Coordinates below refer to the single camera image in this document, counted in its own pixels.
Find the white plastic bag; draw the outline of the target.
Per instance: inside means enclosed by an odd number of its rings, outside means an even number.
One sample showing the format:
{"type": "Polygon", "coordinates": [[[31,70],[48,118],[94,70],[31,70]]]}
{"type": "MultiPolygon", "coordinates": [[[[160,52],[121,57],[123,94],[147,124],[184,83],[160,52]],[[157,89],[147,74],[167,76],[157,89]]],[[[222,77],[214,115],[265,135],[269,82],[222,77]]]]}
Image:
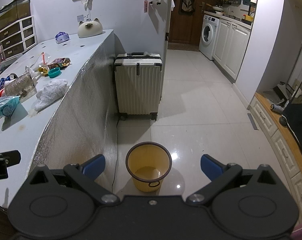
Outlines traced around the white plastic bag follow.
{"type": "Polygon", "coordinates": [[[40,112],[56,100],[62,98],[65,95],[67,88],[68,81],[66,79],[52,80],[47,83],[36,94],[37,102],[35,104],[35,111],[40,112]]]}

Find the teal round lid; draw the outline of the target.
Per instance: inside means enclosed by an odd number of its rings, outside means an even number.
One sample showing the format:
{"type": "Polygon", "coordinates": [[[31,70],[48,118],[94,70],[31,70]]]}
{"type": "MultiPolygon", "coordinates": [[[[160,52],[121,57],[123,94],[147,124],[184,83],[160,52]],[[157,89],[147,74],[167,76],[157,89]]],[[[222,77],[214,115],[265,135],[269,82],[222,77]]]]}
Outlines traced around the teal round lid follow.
{"type": "Polygon", "coordinates": [[[61,74],[61,69],[60,67],[55,67],[55,68],[52,68],[48,71],[48,77],[50,77],[51,79],[59,76],[61,74]]]}

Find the crushed blue pepsi can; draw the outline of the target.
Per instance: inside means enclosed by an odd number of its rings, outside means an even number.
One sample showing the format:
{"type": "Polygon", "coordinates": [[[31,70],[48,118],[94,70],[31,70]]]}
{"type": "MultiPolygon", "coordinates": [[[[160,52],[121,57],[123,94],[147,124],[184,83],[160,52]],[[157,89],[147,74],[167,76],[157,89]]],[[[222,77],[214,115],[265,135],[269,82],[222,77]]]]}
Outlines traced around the crushed blue pepsi can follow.
{"type": "Polygon", "coordinates": [[[17,79],[18,76],[14,73],[11,73],[9,76],[7,77],[2,77],[0,79],[0,90],[2,90],[5,86],[5,83],[8,82],[8,81],[13,81],[14,79],[17,79]]]}

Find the brown cardboard piece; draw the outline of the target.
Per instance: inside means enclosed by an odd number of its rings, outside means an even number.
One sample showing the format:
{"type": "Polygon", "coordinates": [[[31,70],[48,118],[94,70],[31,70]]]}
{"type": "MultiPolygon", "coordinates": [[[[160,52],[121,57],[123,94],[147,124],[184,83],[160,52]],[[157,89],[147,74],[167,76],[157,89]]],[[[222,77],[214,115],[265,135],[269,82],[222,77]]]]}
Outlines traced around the brown cardboard piece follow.
{"type": "Polygon", "coordinates": [[[5,85],[4,92],[6,96],[20,96],[20,98],[26,98],[36,93],[36,86],[31,74],[25,73],[17,79],[14,79],[8,85],[5,85]]]}

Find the gold foil wrapper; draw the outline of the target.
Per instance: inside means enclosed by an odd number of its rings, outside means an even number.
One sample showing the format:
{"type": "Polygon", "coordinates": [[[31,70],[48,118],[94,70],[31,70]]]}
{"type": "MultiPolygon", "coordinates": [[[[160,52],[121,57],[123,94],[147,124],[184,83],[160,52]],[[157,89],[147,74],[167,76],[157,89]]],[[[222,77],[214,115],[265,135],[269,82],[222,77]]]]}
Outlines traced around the gold foil wrapper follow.
{"type": "Polygon", "coordinates": [[[50,68],[47,66],[40,66],[38,68],[38,71],[43,75],[43,76],[48,76],[48,72],[50,71],[50,68]]]}

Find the clear bag with orange trim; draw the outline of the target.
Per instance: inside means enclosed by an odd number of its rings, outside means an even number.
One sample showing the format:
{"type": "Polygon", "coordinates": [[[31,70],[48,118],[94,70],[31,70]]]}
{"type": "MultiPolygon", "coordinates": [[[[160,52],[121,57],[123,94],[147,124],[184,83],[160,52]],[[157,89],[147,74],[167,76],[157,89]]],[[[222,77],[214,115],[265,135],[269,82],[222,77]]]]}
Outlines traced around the clear bag with orange trim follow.
{"type": "Polygon", "coordinates": [[[27,63],[25,65],[25,71],[31,75],[31,77],[38,77],[42,74],[38,71],[40,66],[48,66],[51,55],[42,52],[34,63],[27,63]]]}

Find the yellow trash bin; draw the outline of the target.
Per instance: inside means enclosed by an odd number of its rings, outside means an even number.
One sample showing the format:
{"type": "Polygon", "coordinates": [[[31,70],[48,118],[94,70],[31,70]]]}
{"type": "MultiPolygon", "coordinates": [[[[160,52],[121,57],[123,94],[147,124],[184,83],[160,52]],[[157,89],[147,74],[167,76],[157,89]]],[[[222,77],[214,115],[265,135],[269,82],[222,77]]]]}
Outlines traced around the yellow trash bin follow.
{"type": "Polygon", "coordinates": [[[141,142],[126,155],[126,169],[135,187],[142,192],[158,190],[172,168],[169,151],[156,142],[141,142]]]}

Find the light blue tissue packet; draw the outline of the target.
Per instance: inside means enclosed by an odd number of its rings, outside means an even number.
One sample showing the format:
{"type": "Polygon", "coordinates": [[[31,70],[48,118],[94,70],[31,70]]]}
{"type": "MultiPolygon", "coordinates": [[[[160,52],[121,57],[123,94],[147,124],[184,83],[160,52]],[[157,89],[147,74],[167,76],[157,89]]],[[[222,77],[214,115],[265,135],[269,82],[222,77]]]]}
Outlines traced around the light blue tissue packet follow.
{"type": "Polygon", "coordinates": [[[19,104],[20,96],[0,98],[0,117],[10,118],[19,104]]]}

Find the white low drawer cabinet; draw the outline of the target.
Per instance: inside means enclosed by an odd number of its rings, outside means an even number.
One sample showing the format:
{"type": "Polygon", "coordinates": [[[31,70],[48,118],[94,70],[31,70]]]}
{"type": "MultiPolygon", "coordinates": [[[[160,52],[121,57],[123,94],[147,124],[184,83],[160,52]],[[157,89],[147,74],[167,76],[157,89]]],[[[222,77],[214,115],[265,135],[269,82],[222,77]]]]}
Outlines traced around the white low drawer cabinet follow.
{"type": "Polygon", "coordinates": [[[255,93],[250,111],[269,141],[285,175],[290,192],[299,207],[302,223],[302,153],[287,127],[280,124],[280,114],[271,111],[271,103],[255,93]]]}

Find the white ribbed suitcase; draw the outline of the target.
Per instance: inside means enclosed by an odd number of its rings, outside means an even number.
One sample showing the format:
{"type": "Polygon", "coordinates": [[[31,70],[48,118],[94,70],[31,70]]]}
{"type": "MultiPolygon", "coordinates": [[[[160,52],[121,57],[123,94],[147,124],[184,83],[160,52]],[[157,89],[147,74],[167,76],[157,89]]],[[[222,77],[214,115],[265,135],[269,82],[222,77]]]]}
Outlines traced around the white ribbed suitcase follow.
{"type": "Polygon", "coordinates": [[[119,54],[114,62],[118,112],[158,118],[162,97],[164,66],[160,54],[119,54]]]}

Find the white kitchen cabinets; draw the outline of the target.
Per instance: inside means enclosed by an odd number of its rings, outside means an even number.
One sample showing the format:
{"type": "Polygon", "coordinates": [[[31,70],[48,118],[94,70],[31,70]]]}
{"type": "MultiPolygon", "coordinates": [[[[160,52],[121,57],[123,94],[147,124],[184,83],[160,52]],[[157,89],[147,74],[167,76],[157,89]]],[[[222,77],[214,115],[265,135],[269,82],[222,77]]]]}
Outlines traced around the white kitchen cabinets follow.
{"type": "Polygon", "coordinates": [[[238,77],[250,32],[238,23],[219,19],[213,58],[233,80],[238,77]]]}

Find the blue tissue pack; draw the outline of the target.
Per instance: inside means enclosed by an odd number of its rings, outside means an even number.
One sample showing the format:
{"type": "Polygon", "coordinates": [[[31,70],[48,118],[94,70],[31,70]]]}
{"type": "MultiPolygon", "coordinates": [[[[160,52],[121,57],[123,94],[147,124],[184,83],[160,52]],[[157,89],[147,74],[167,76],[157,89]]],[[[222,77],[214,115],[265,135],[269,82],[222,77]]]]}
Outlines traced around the blue tissue pack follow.
{"type": "Polygon", "coordinates": [[[60,43],[63,43],[63,42],[66,42],[70,40],[69,38],[69,34],[68,33],[65,33],[63,31],[60,31],[59,33],[57,33],[55,35],[55,41],[57,44],[60,44],[60,43]]]}

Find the white cat-shaped ceramic ornament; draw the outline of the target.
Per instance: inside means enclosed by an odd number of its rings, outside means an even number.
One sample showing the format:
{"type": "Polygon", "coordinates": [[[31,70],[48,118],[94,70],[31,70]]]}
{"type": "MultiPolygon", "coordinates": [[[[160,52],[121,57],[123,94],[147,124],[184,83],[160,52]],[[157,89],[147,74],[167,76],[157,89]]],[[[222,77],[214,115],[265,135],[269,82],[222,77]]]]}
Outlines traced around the white cat-shaped ceramic ornament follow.
{"type": "Polygon", "coordinates": [[[103,33],[103,26],[98,18],[92,21],[80,21],[78,26],[78,37],[86,38],[97,36],[103,33]]]}

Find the white front-load washing machine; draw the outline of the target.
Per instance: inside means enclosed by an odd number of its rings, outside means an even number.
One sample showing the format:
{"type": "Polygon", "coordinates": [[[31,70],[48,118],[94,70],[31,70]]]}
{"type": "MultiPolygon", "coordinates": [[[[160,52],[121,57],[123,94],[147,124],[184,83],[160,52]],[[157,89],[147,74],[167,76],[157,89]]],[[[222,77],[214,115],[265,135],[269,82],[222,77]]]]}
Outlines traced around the white front-load washing machine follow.
{"type": "Polygon", "coordinates": [[[219,18],[205,14],[201,29],[199,51],[210,61],[213,61],[214,46],[218,34],[219,18]]]}

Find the glass fish tank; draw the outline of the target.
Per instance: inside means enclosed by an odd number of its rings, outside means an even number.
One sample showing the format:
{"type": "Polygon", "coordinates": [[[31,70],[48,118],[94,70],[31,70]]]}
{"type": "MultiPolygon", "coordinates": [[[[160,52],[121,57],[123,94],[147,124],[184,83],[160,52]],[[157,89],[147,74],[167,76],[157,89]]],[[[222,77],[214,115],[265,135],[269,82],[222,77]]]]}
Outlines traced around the glass fish tank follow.
{"type": "Polygon", "coordinates": [[[30,0],[13,0],[0,8],[0,31],[17,20],[30,15],[30,0]]]}

